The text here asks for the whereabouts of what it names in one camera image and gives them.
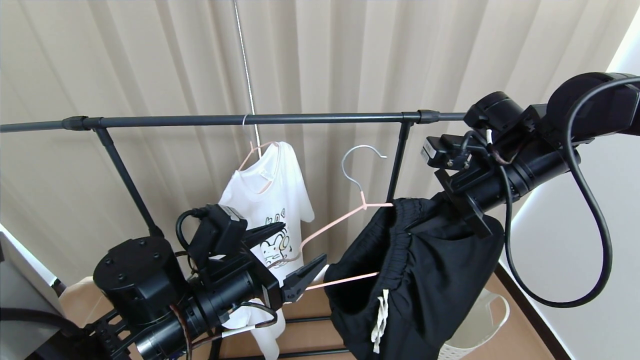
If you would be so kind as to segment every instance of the clothes hanger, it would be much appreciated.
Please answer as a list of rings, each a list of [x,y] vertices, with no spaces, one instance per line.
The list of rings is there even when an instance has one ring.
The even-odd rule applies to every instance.
[[[276,262],[274,262],[273,264],[270,264],[269,266],[267,266],[267,268],[273,268],[274,266],[281,264],[281,263],[285,263],[285,262],[289,262],[289,261],[294,261],[297,260],[300,257],[300,254],[302,254],[302,249],[304,248],[304,246],[310,242],[311,240],[313,240],[316,236],[320,235],[321,233],[327,231],[329,228],[331,228],[332,226],[334,226],[335,224],[338,224],[339,222],[347,219],[348,217],[350,217],[351,215],[357,213],[360,210],[366,210],[367,208],[386,208],[386,207],[391,207],[393,206],[393,204],[391,204],[390,202],[386,202],[383,204],[368,204],[365,197],[364,197],[364,191],[362,190],[362,185],[360,185],[360,183],[352,178],[351,176],[347,175],[347,171],[344,168],[344,162],[345,160],[347,160],[347,157],[349,156],[349,154],[351,154],[352,151],[354,151],[355,149],[359,149],[361,147],[366,147],[368,149],[373,150],[379,157],[386,159],[387,157],[380,154],[380,151],[378,151],[376,148],[374,148],[373,146],[370,145],[358,145],[358,146],[354,146],[352,147],[349,151],[347,151],[347,153],[342,157],[342,173],[344,174],[344,177],[346,177],[347,179],[349,179],[350,181],[354,182],[356,185],[358,185],[358,189],[360,189],[360,198],[362,199],[362,205],[360,205],[359,207],[351,210],[350,212],[342,215],[341,217],[339,217],[338,219],[330,222],[329,224],[327,224],[326,226],[324,226],[322,229],[314,232],[313,234],[309,235],[306,239],[304,239],[302,241],[302,243],[300,243],[300,252],[298,253],[298,255],[295,258],[291,258],[291,259],[281,259],[278,260]],[[326,269],[329,266],[326,265],[321,274],[324,274],[326,272]],[[365,274],[365,275],[358,275],[358,276],[354,276],[354,277],[348,277],[346,279],[341,279],[341,280],[336,280],[336,281],[330,281],[330,282],[324,282],[322,284],[317,284],[317,285],[312,285],[309,286],[306,290],[313,290],[313,289],[318,289],[318,288],[324,288],[325,286],[331,286],[331,285],[335,285],[335,284],[341,284],[343,282],[348,282],[348,281],[354,281],[354,280],[360,280],[360,279],[365,279],[367,277],[372,277],[372,276],[376,276],[378,275],[379,272],[373,272],[370,274]]]
[[[249,136],[249,134],[246,133],[246,128],[244,127],[244,121],[246,120],[246,117],[249,114],[246,114],[243,119],[242,119],[242,129],[244,132],[244,135],[247,136],[247,138],[249,139],[249,146],[251,147],[251,150],[249,151],[249,154],[246,156],[246,158],[244,158],[244,161],[240,164],[240,167],[238,168],[238,171],[241,171],[242,168],[244,167],[244,165],[246,164],[247,161],[249,161],[249,158],[251,158],[251,155],[253,155],[254,152],[256,152],[258,149],[261,149],[265,146],[271,145],[271,144],[275,144],[277,147],[279,147],[280,145],[277,142],[268,142],[268,143],[264,143],[260,146],[253,146],[253,142],[251,141],[251,136]],[[271,184],[271,181],[269,183],[267,183],[267,185],[265,186],[265,188],[267,188],[269,185]]]

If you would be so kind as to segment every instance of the white t-shirt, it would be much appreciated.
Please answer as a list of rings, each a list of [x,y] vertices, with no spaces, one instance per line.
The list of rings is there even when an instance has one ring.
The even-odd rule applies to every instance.
[[[282,231],[251,249],[265,265],[297,256],[302,241],[300,221],[311,222],[314,219],[296,153],[288,143],[277,144],[270,145],[262,158],[246,170],[235,171],[218,202],[242,214],[248,222],[248,229],[273,222],[285,223]],[[300,254],[296,261],[282,263],[270,270],[282,286],[287,275],[303,265]],[[259,299],[252,301],[262,303]],[[223,326],[238,329],[270,318],[271,315],[260,309],[240,307]],[[251,330],[266,360],[278,358],[280,349],[276,339],[284,327],[284,315],[280,309],[276,324]]]

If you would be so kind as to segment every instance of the white laundry basket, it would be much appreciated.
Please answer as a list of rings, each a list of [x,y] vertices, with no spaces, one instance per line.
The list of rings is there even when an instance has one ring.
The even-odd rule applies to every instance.
[[[501,299],[506,308],[504,318],[497,325],[493,323],[490,307],[490,304],[495,299]],[[487,289],[483,289],[476,303],[465,318],[465,321],[458,327],[453,337],[446,341],[440,349],[438,360],[462,359],[471,351],[489,341],[508,318],[509,303],[507,299]]]

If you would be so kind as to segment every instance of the curtain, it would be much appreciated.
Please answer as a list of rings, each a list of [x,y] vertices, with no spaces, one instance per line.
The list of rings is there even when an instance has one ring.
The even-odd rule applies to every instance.
[[[604,71],[639,3],[238,0],[237,13],[256,113],[466,111],[497,90],[522,107],[546,102],[569,77]],[[251,112],[231,0],[0,6],[3,124]],[[286,141],[296,151],[316,212],[303,236],[359,205],[340,170],[355,145],[389,156],[357,150],[347,163],[367,198],[384,201],[398,131],[399,124],[259,126],[263,143]],[[426,136],[464,131],[459,123],[413,126],[396,196],[440,191],[421,145]],[[249,151],[241,126],[111,135],[176,249],[177,216],[217,202]],[[94,133],[9,133],[0,145],[0,222],[63,282],[91,275],[108,249],[147,234]],[[339,259],[373,211],[316,238],[307,259],[320,252]],[[186,224],[187,236],[195,226]]]

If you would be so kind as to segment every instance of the clothing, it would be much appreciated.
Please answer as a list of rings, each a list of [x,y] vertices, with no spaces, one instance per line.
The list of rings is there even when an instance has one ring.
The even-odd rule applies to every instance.
[[[437,359],[495,269],[504,231],[498,220],[485,216],[493,235],[479,239],[461,220],[442,221],[440,202],[393,204],[380,208],[342,259],[328,267],[326,282],[380,271],[377,277],[326,287],[331,319],[359,360]],[[446,225],[405,231],[434,217]],[[376,333],[377,327],[382,331]]]
[[[231,206],[242,214],[248,222],[248,229],[273,222],[285,223],[282,231],[251,249],[265,265],[297,256],[301,251],[300,221],[311,222],[314,219],[296,153],[285,142],[270,145],[255,164],[246,170],[235,171],[218,203]],[[282,286],[286,276],[303,265],[300,254],[296,261],[282,263],[270,270]],[[252,301],[262,303],[259,299]],[[271,315],[260,309],[240,307],[223,326],[238,329],[270,318]],[[282,310],[278,310],[276,324],[252,330],[266,360],[278,358],[280,350],[276,338],[284,327],[284,315]]]

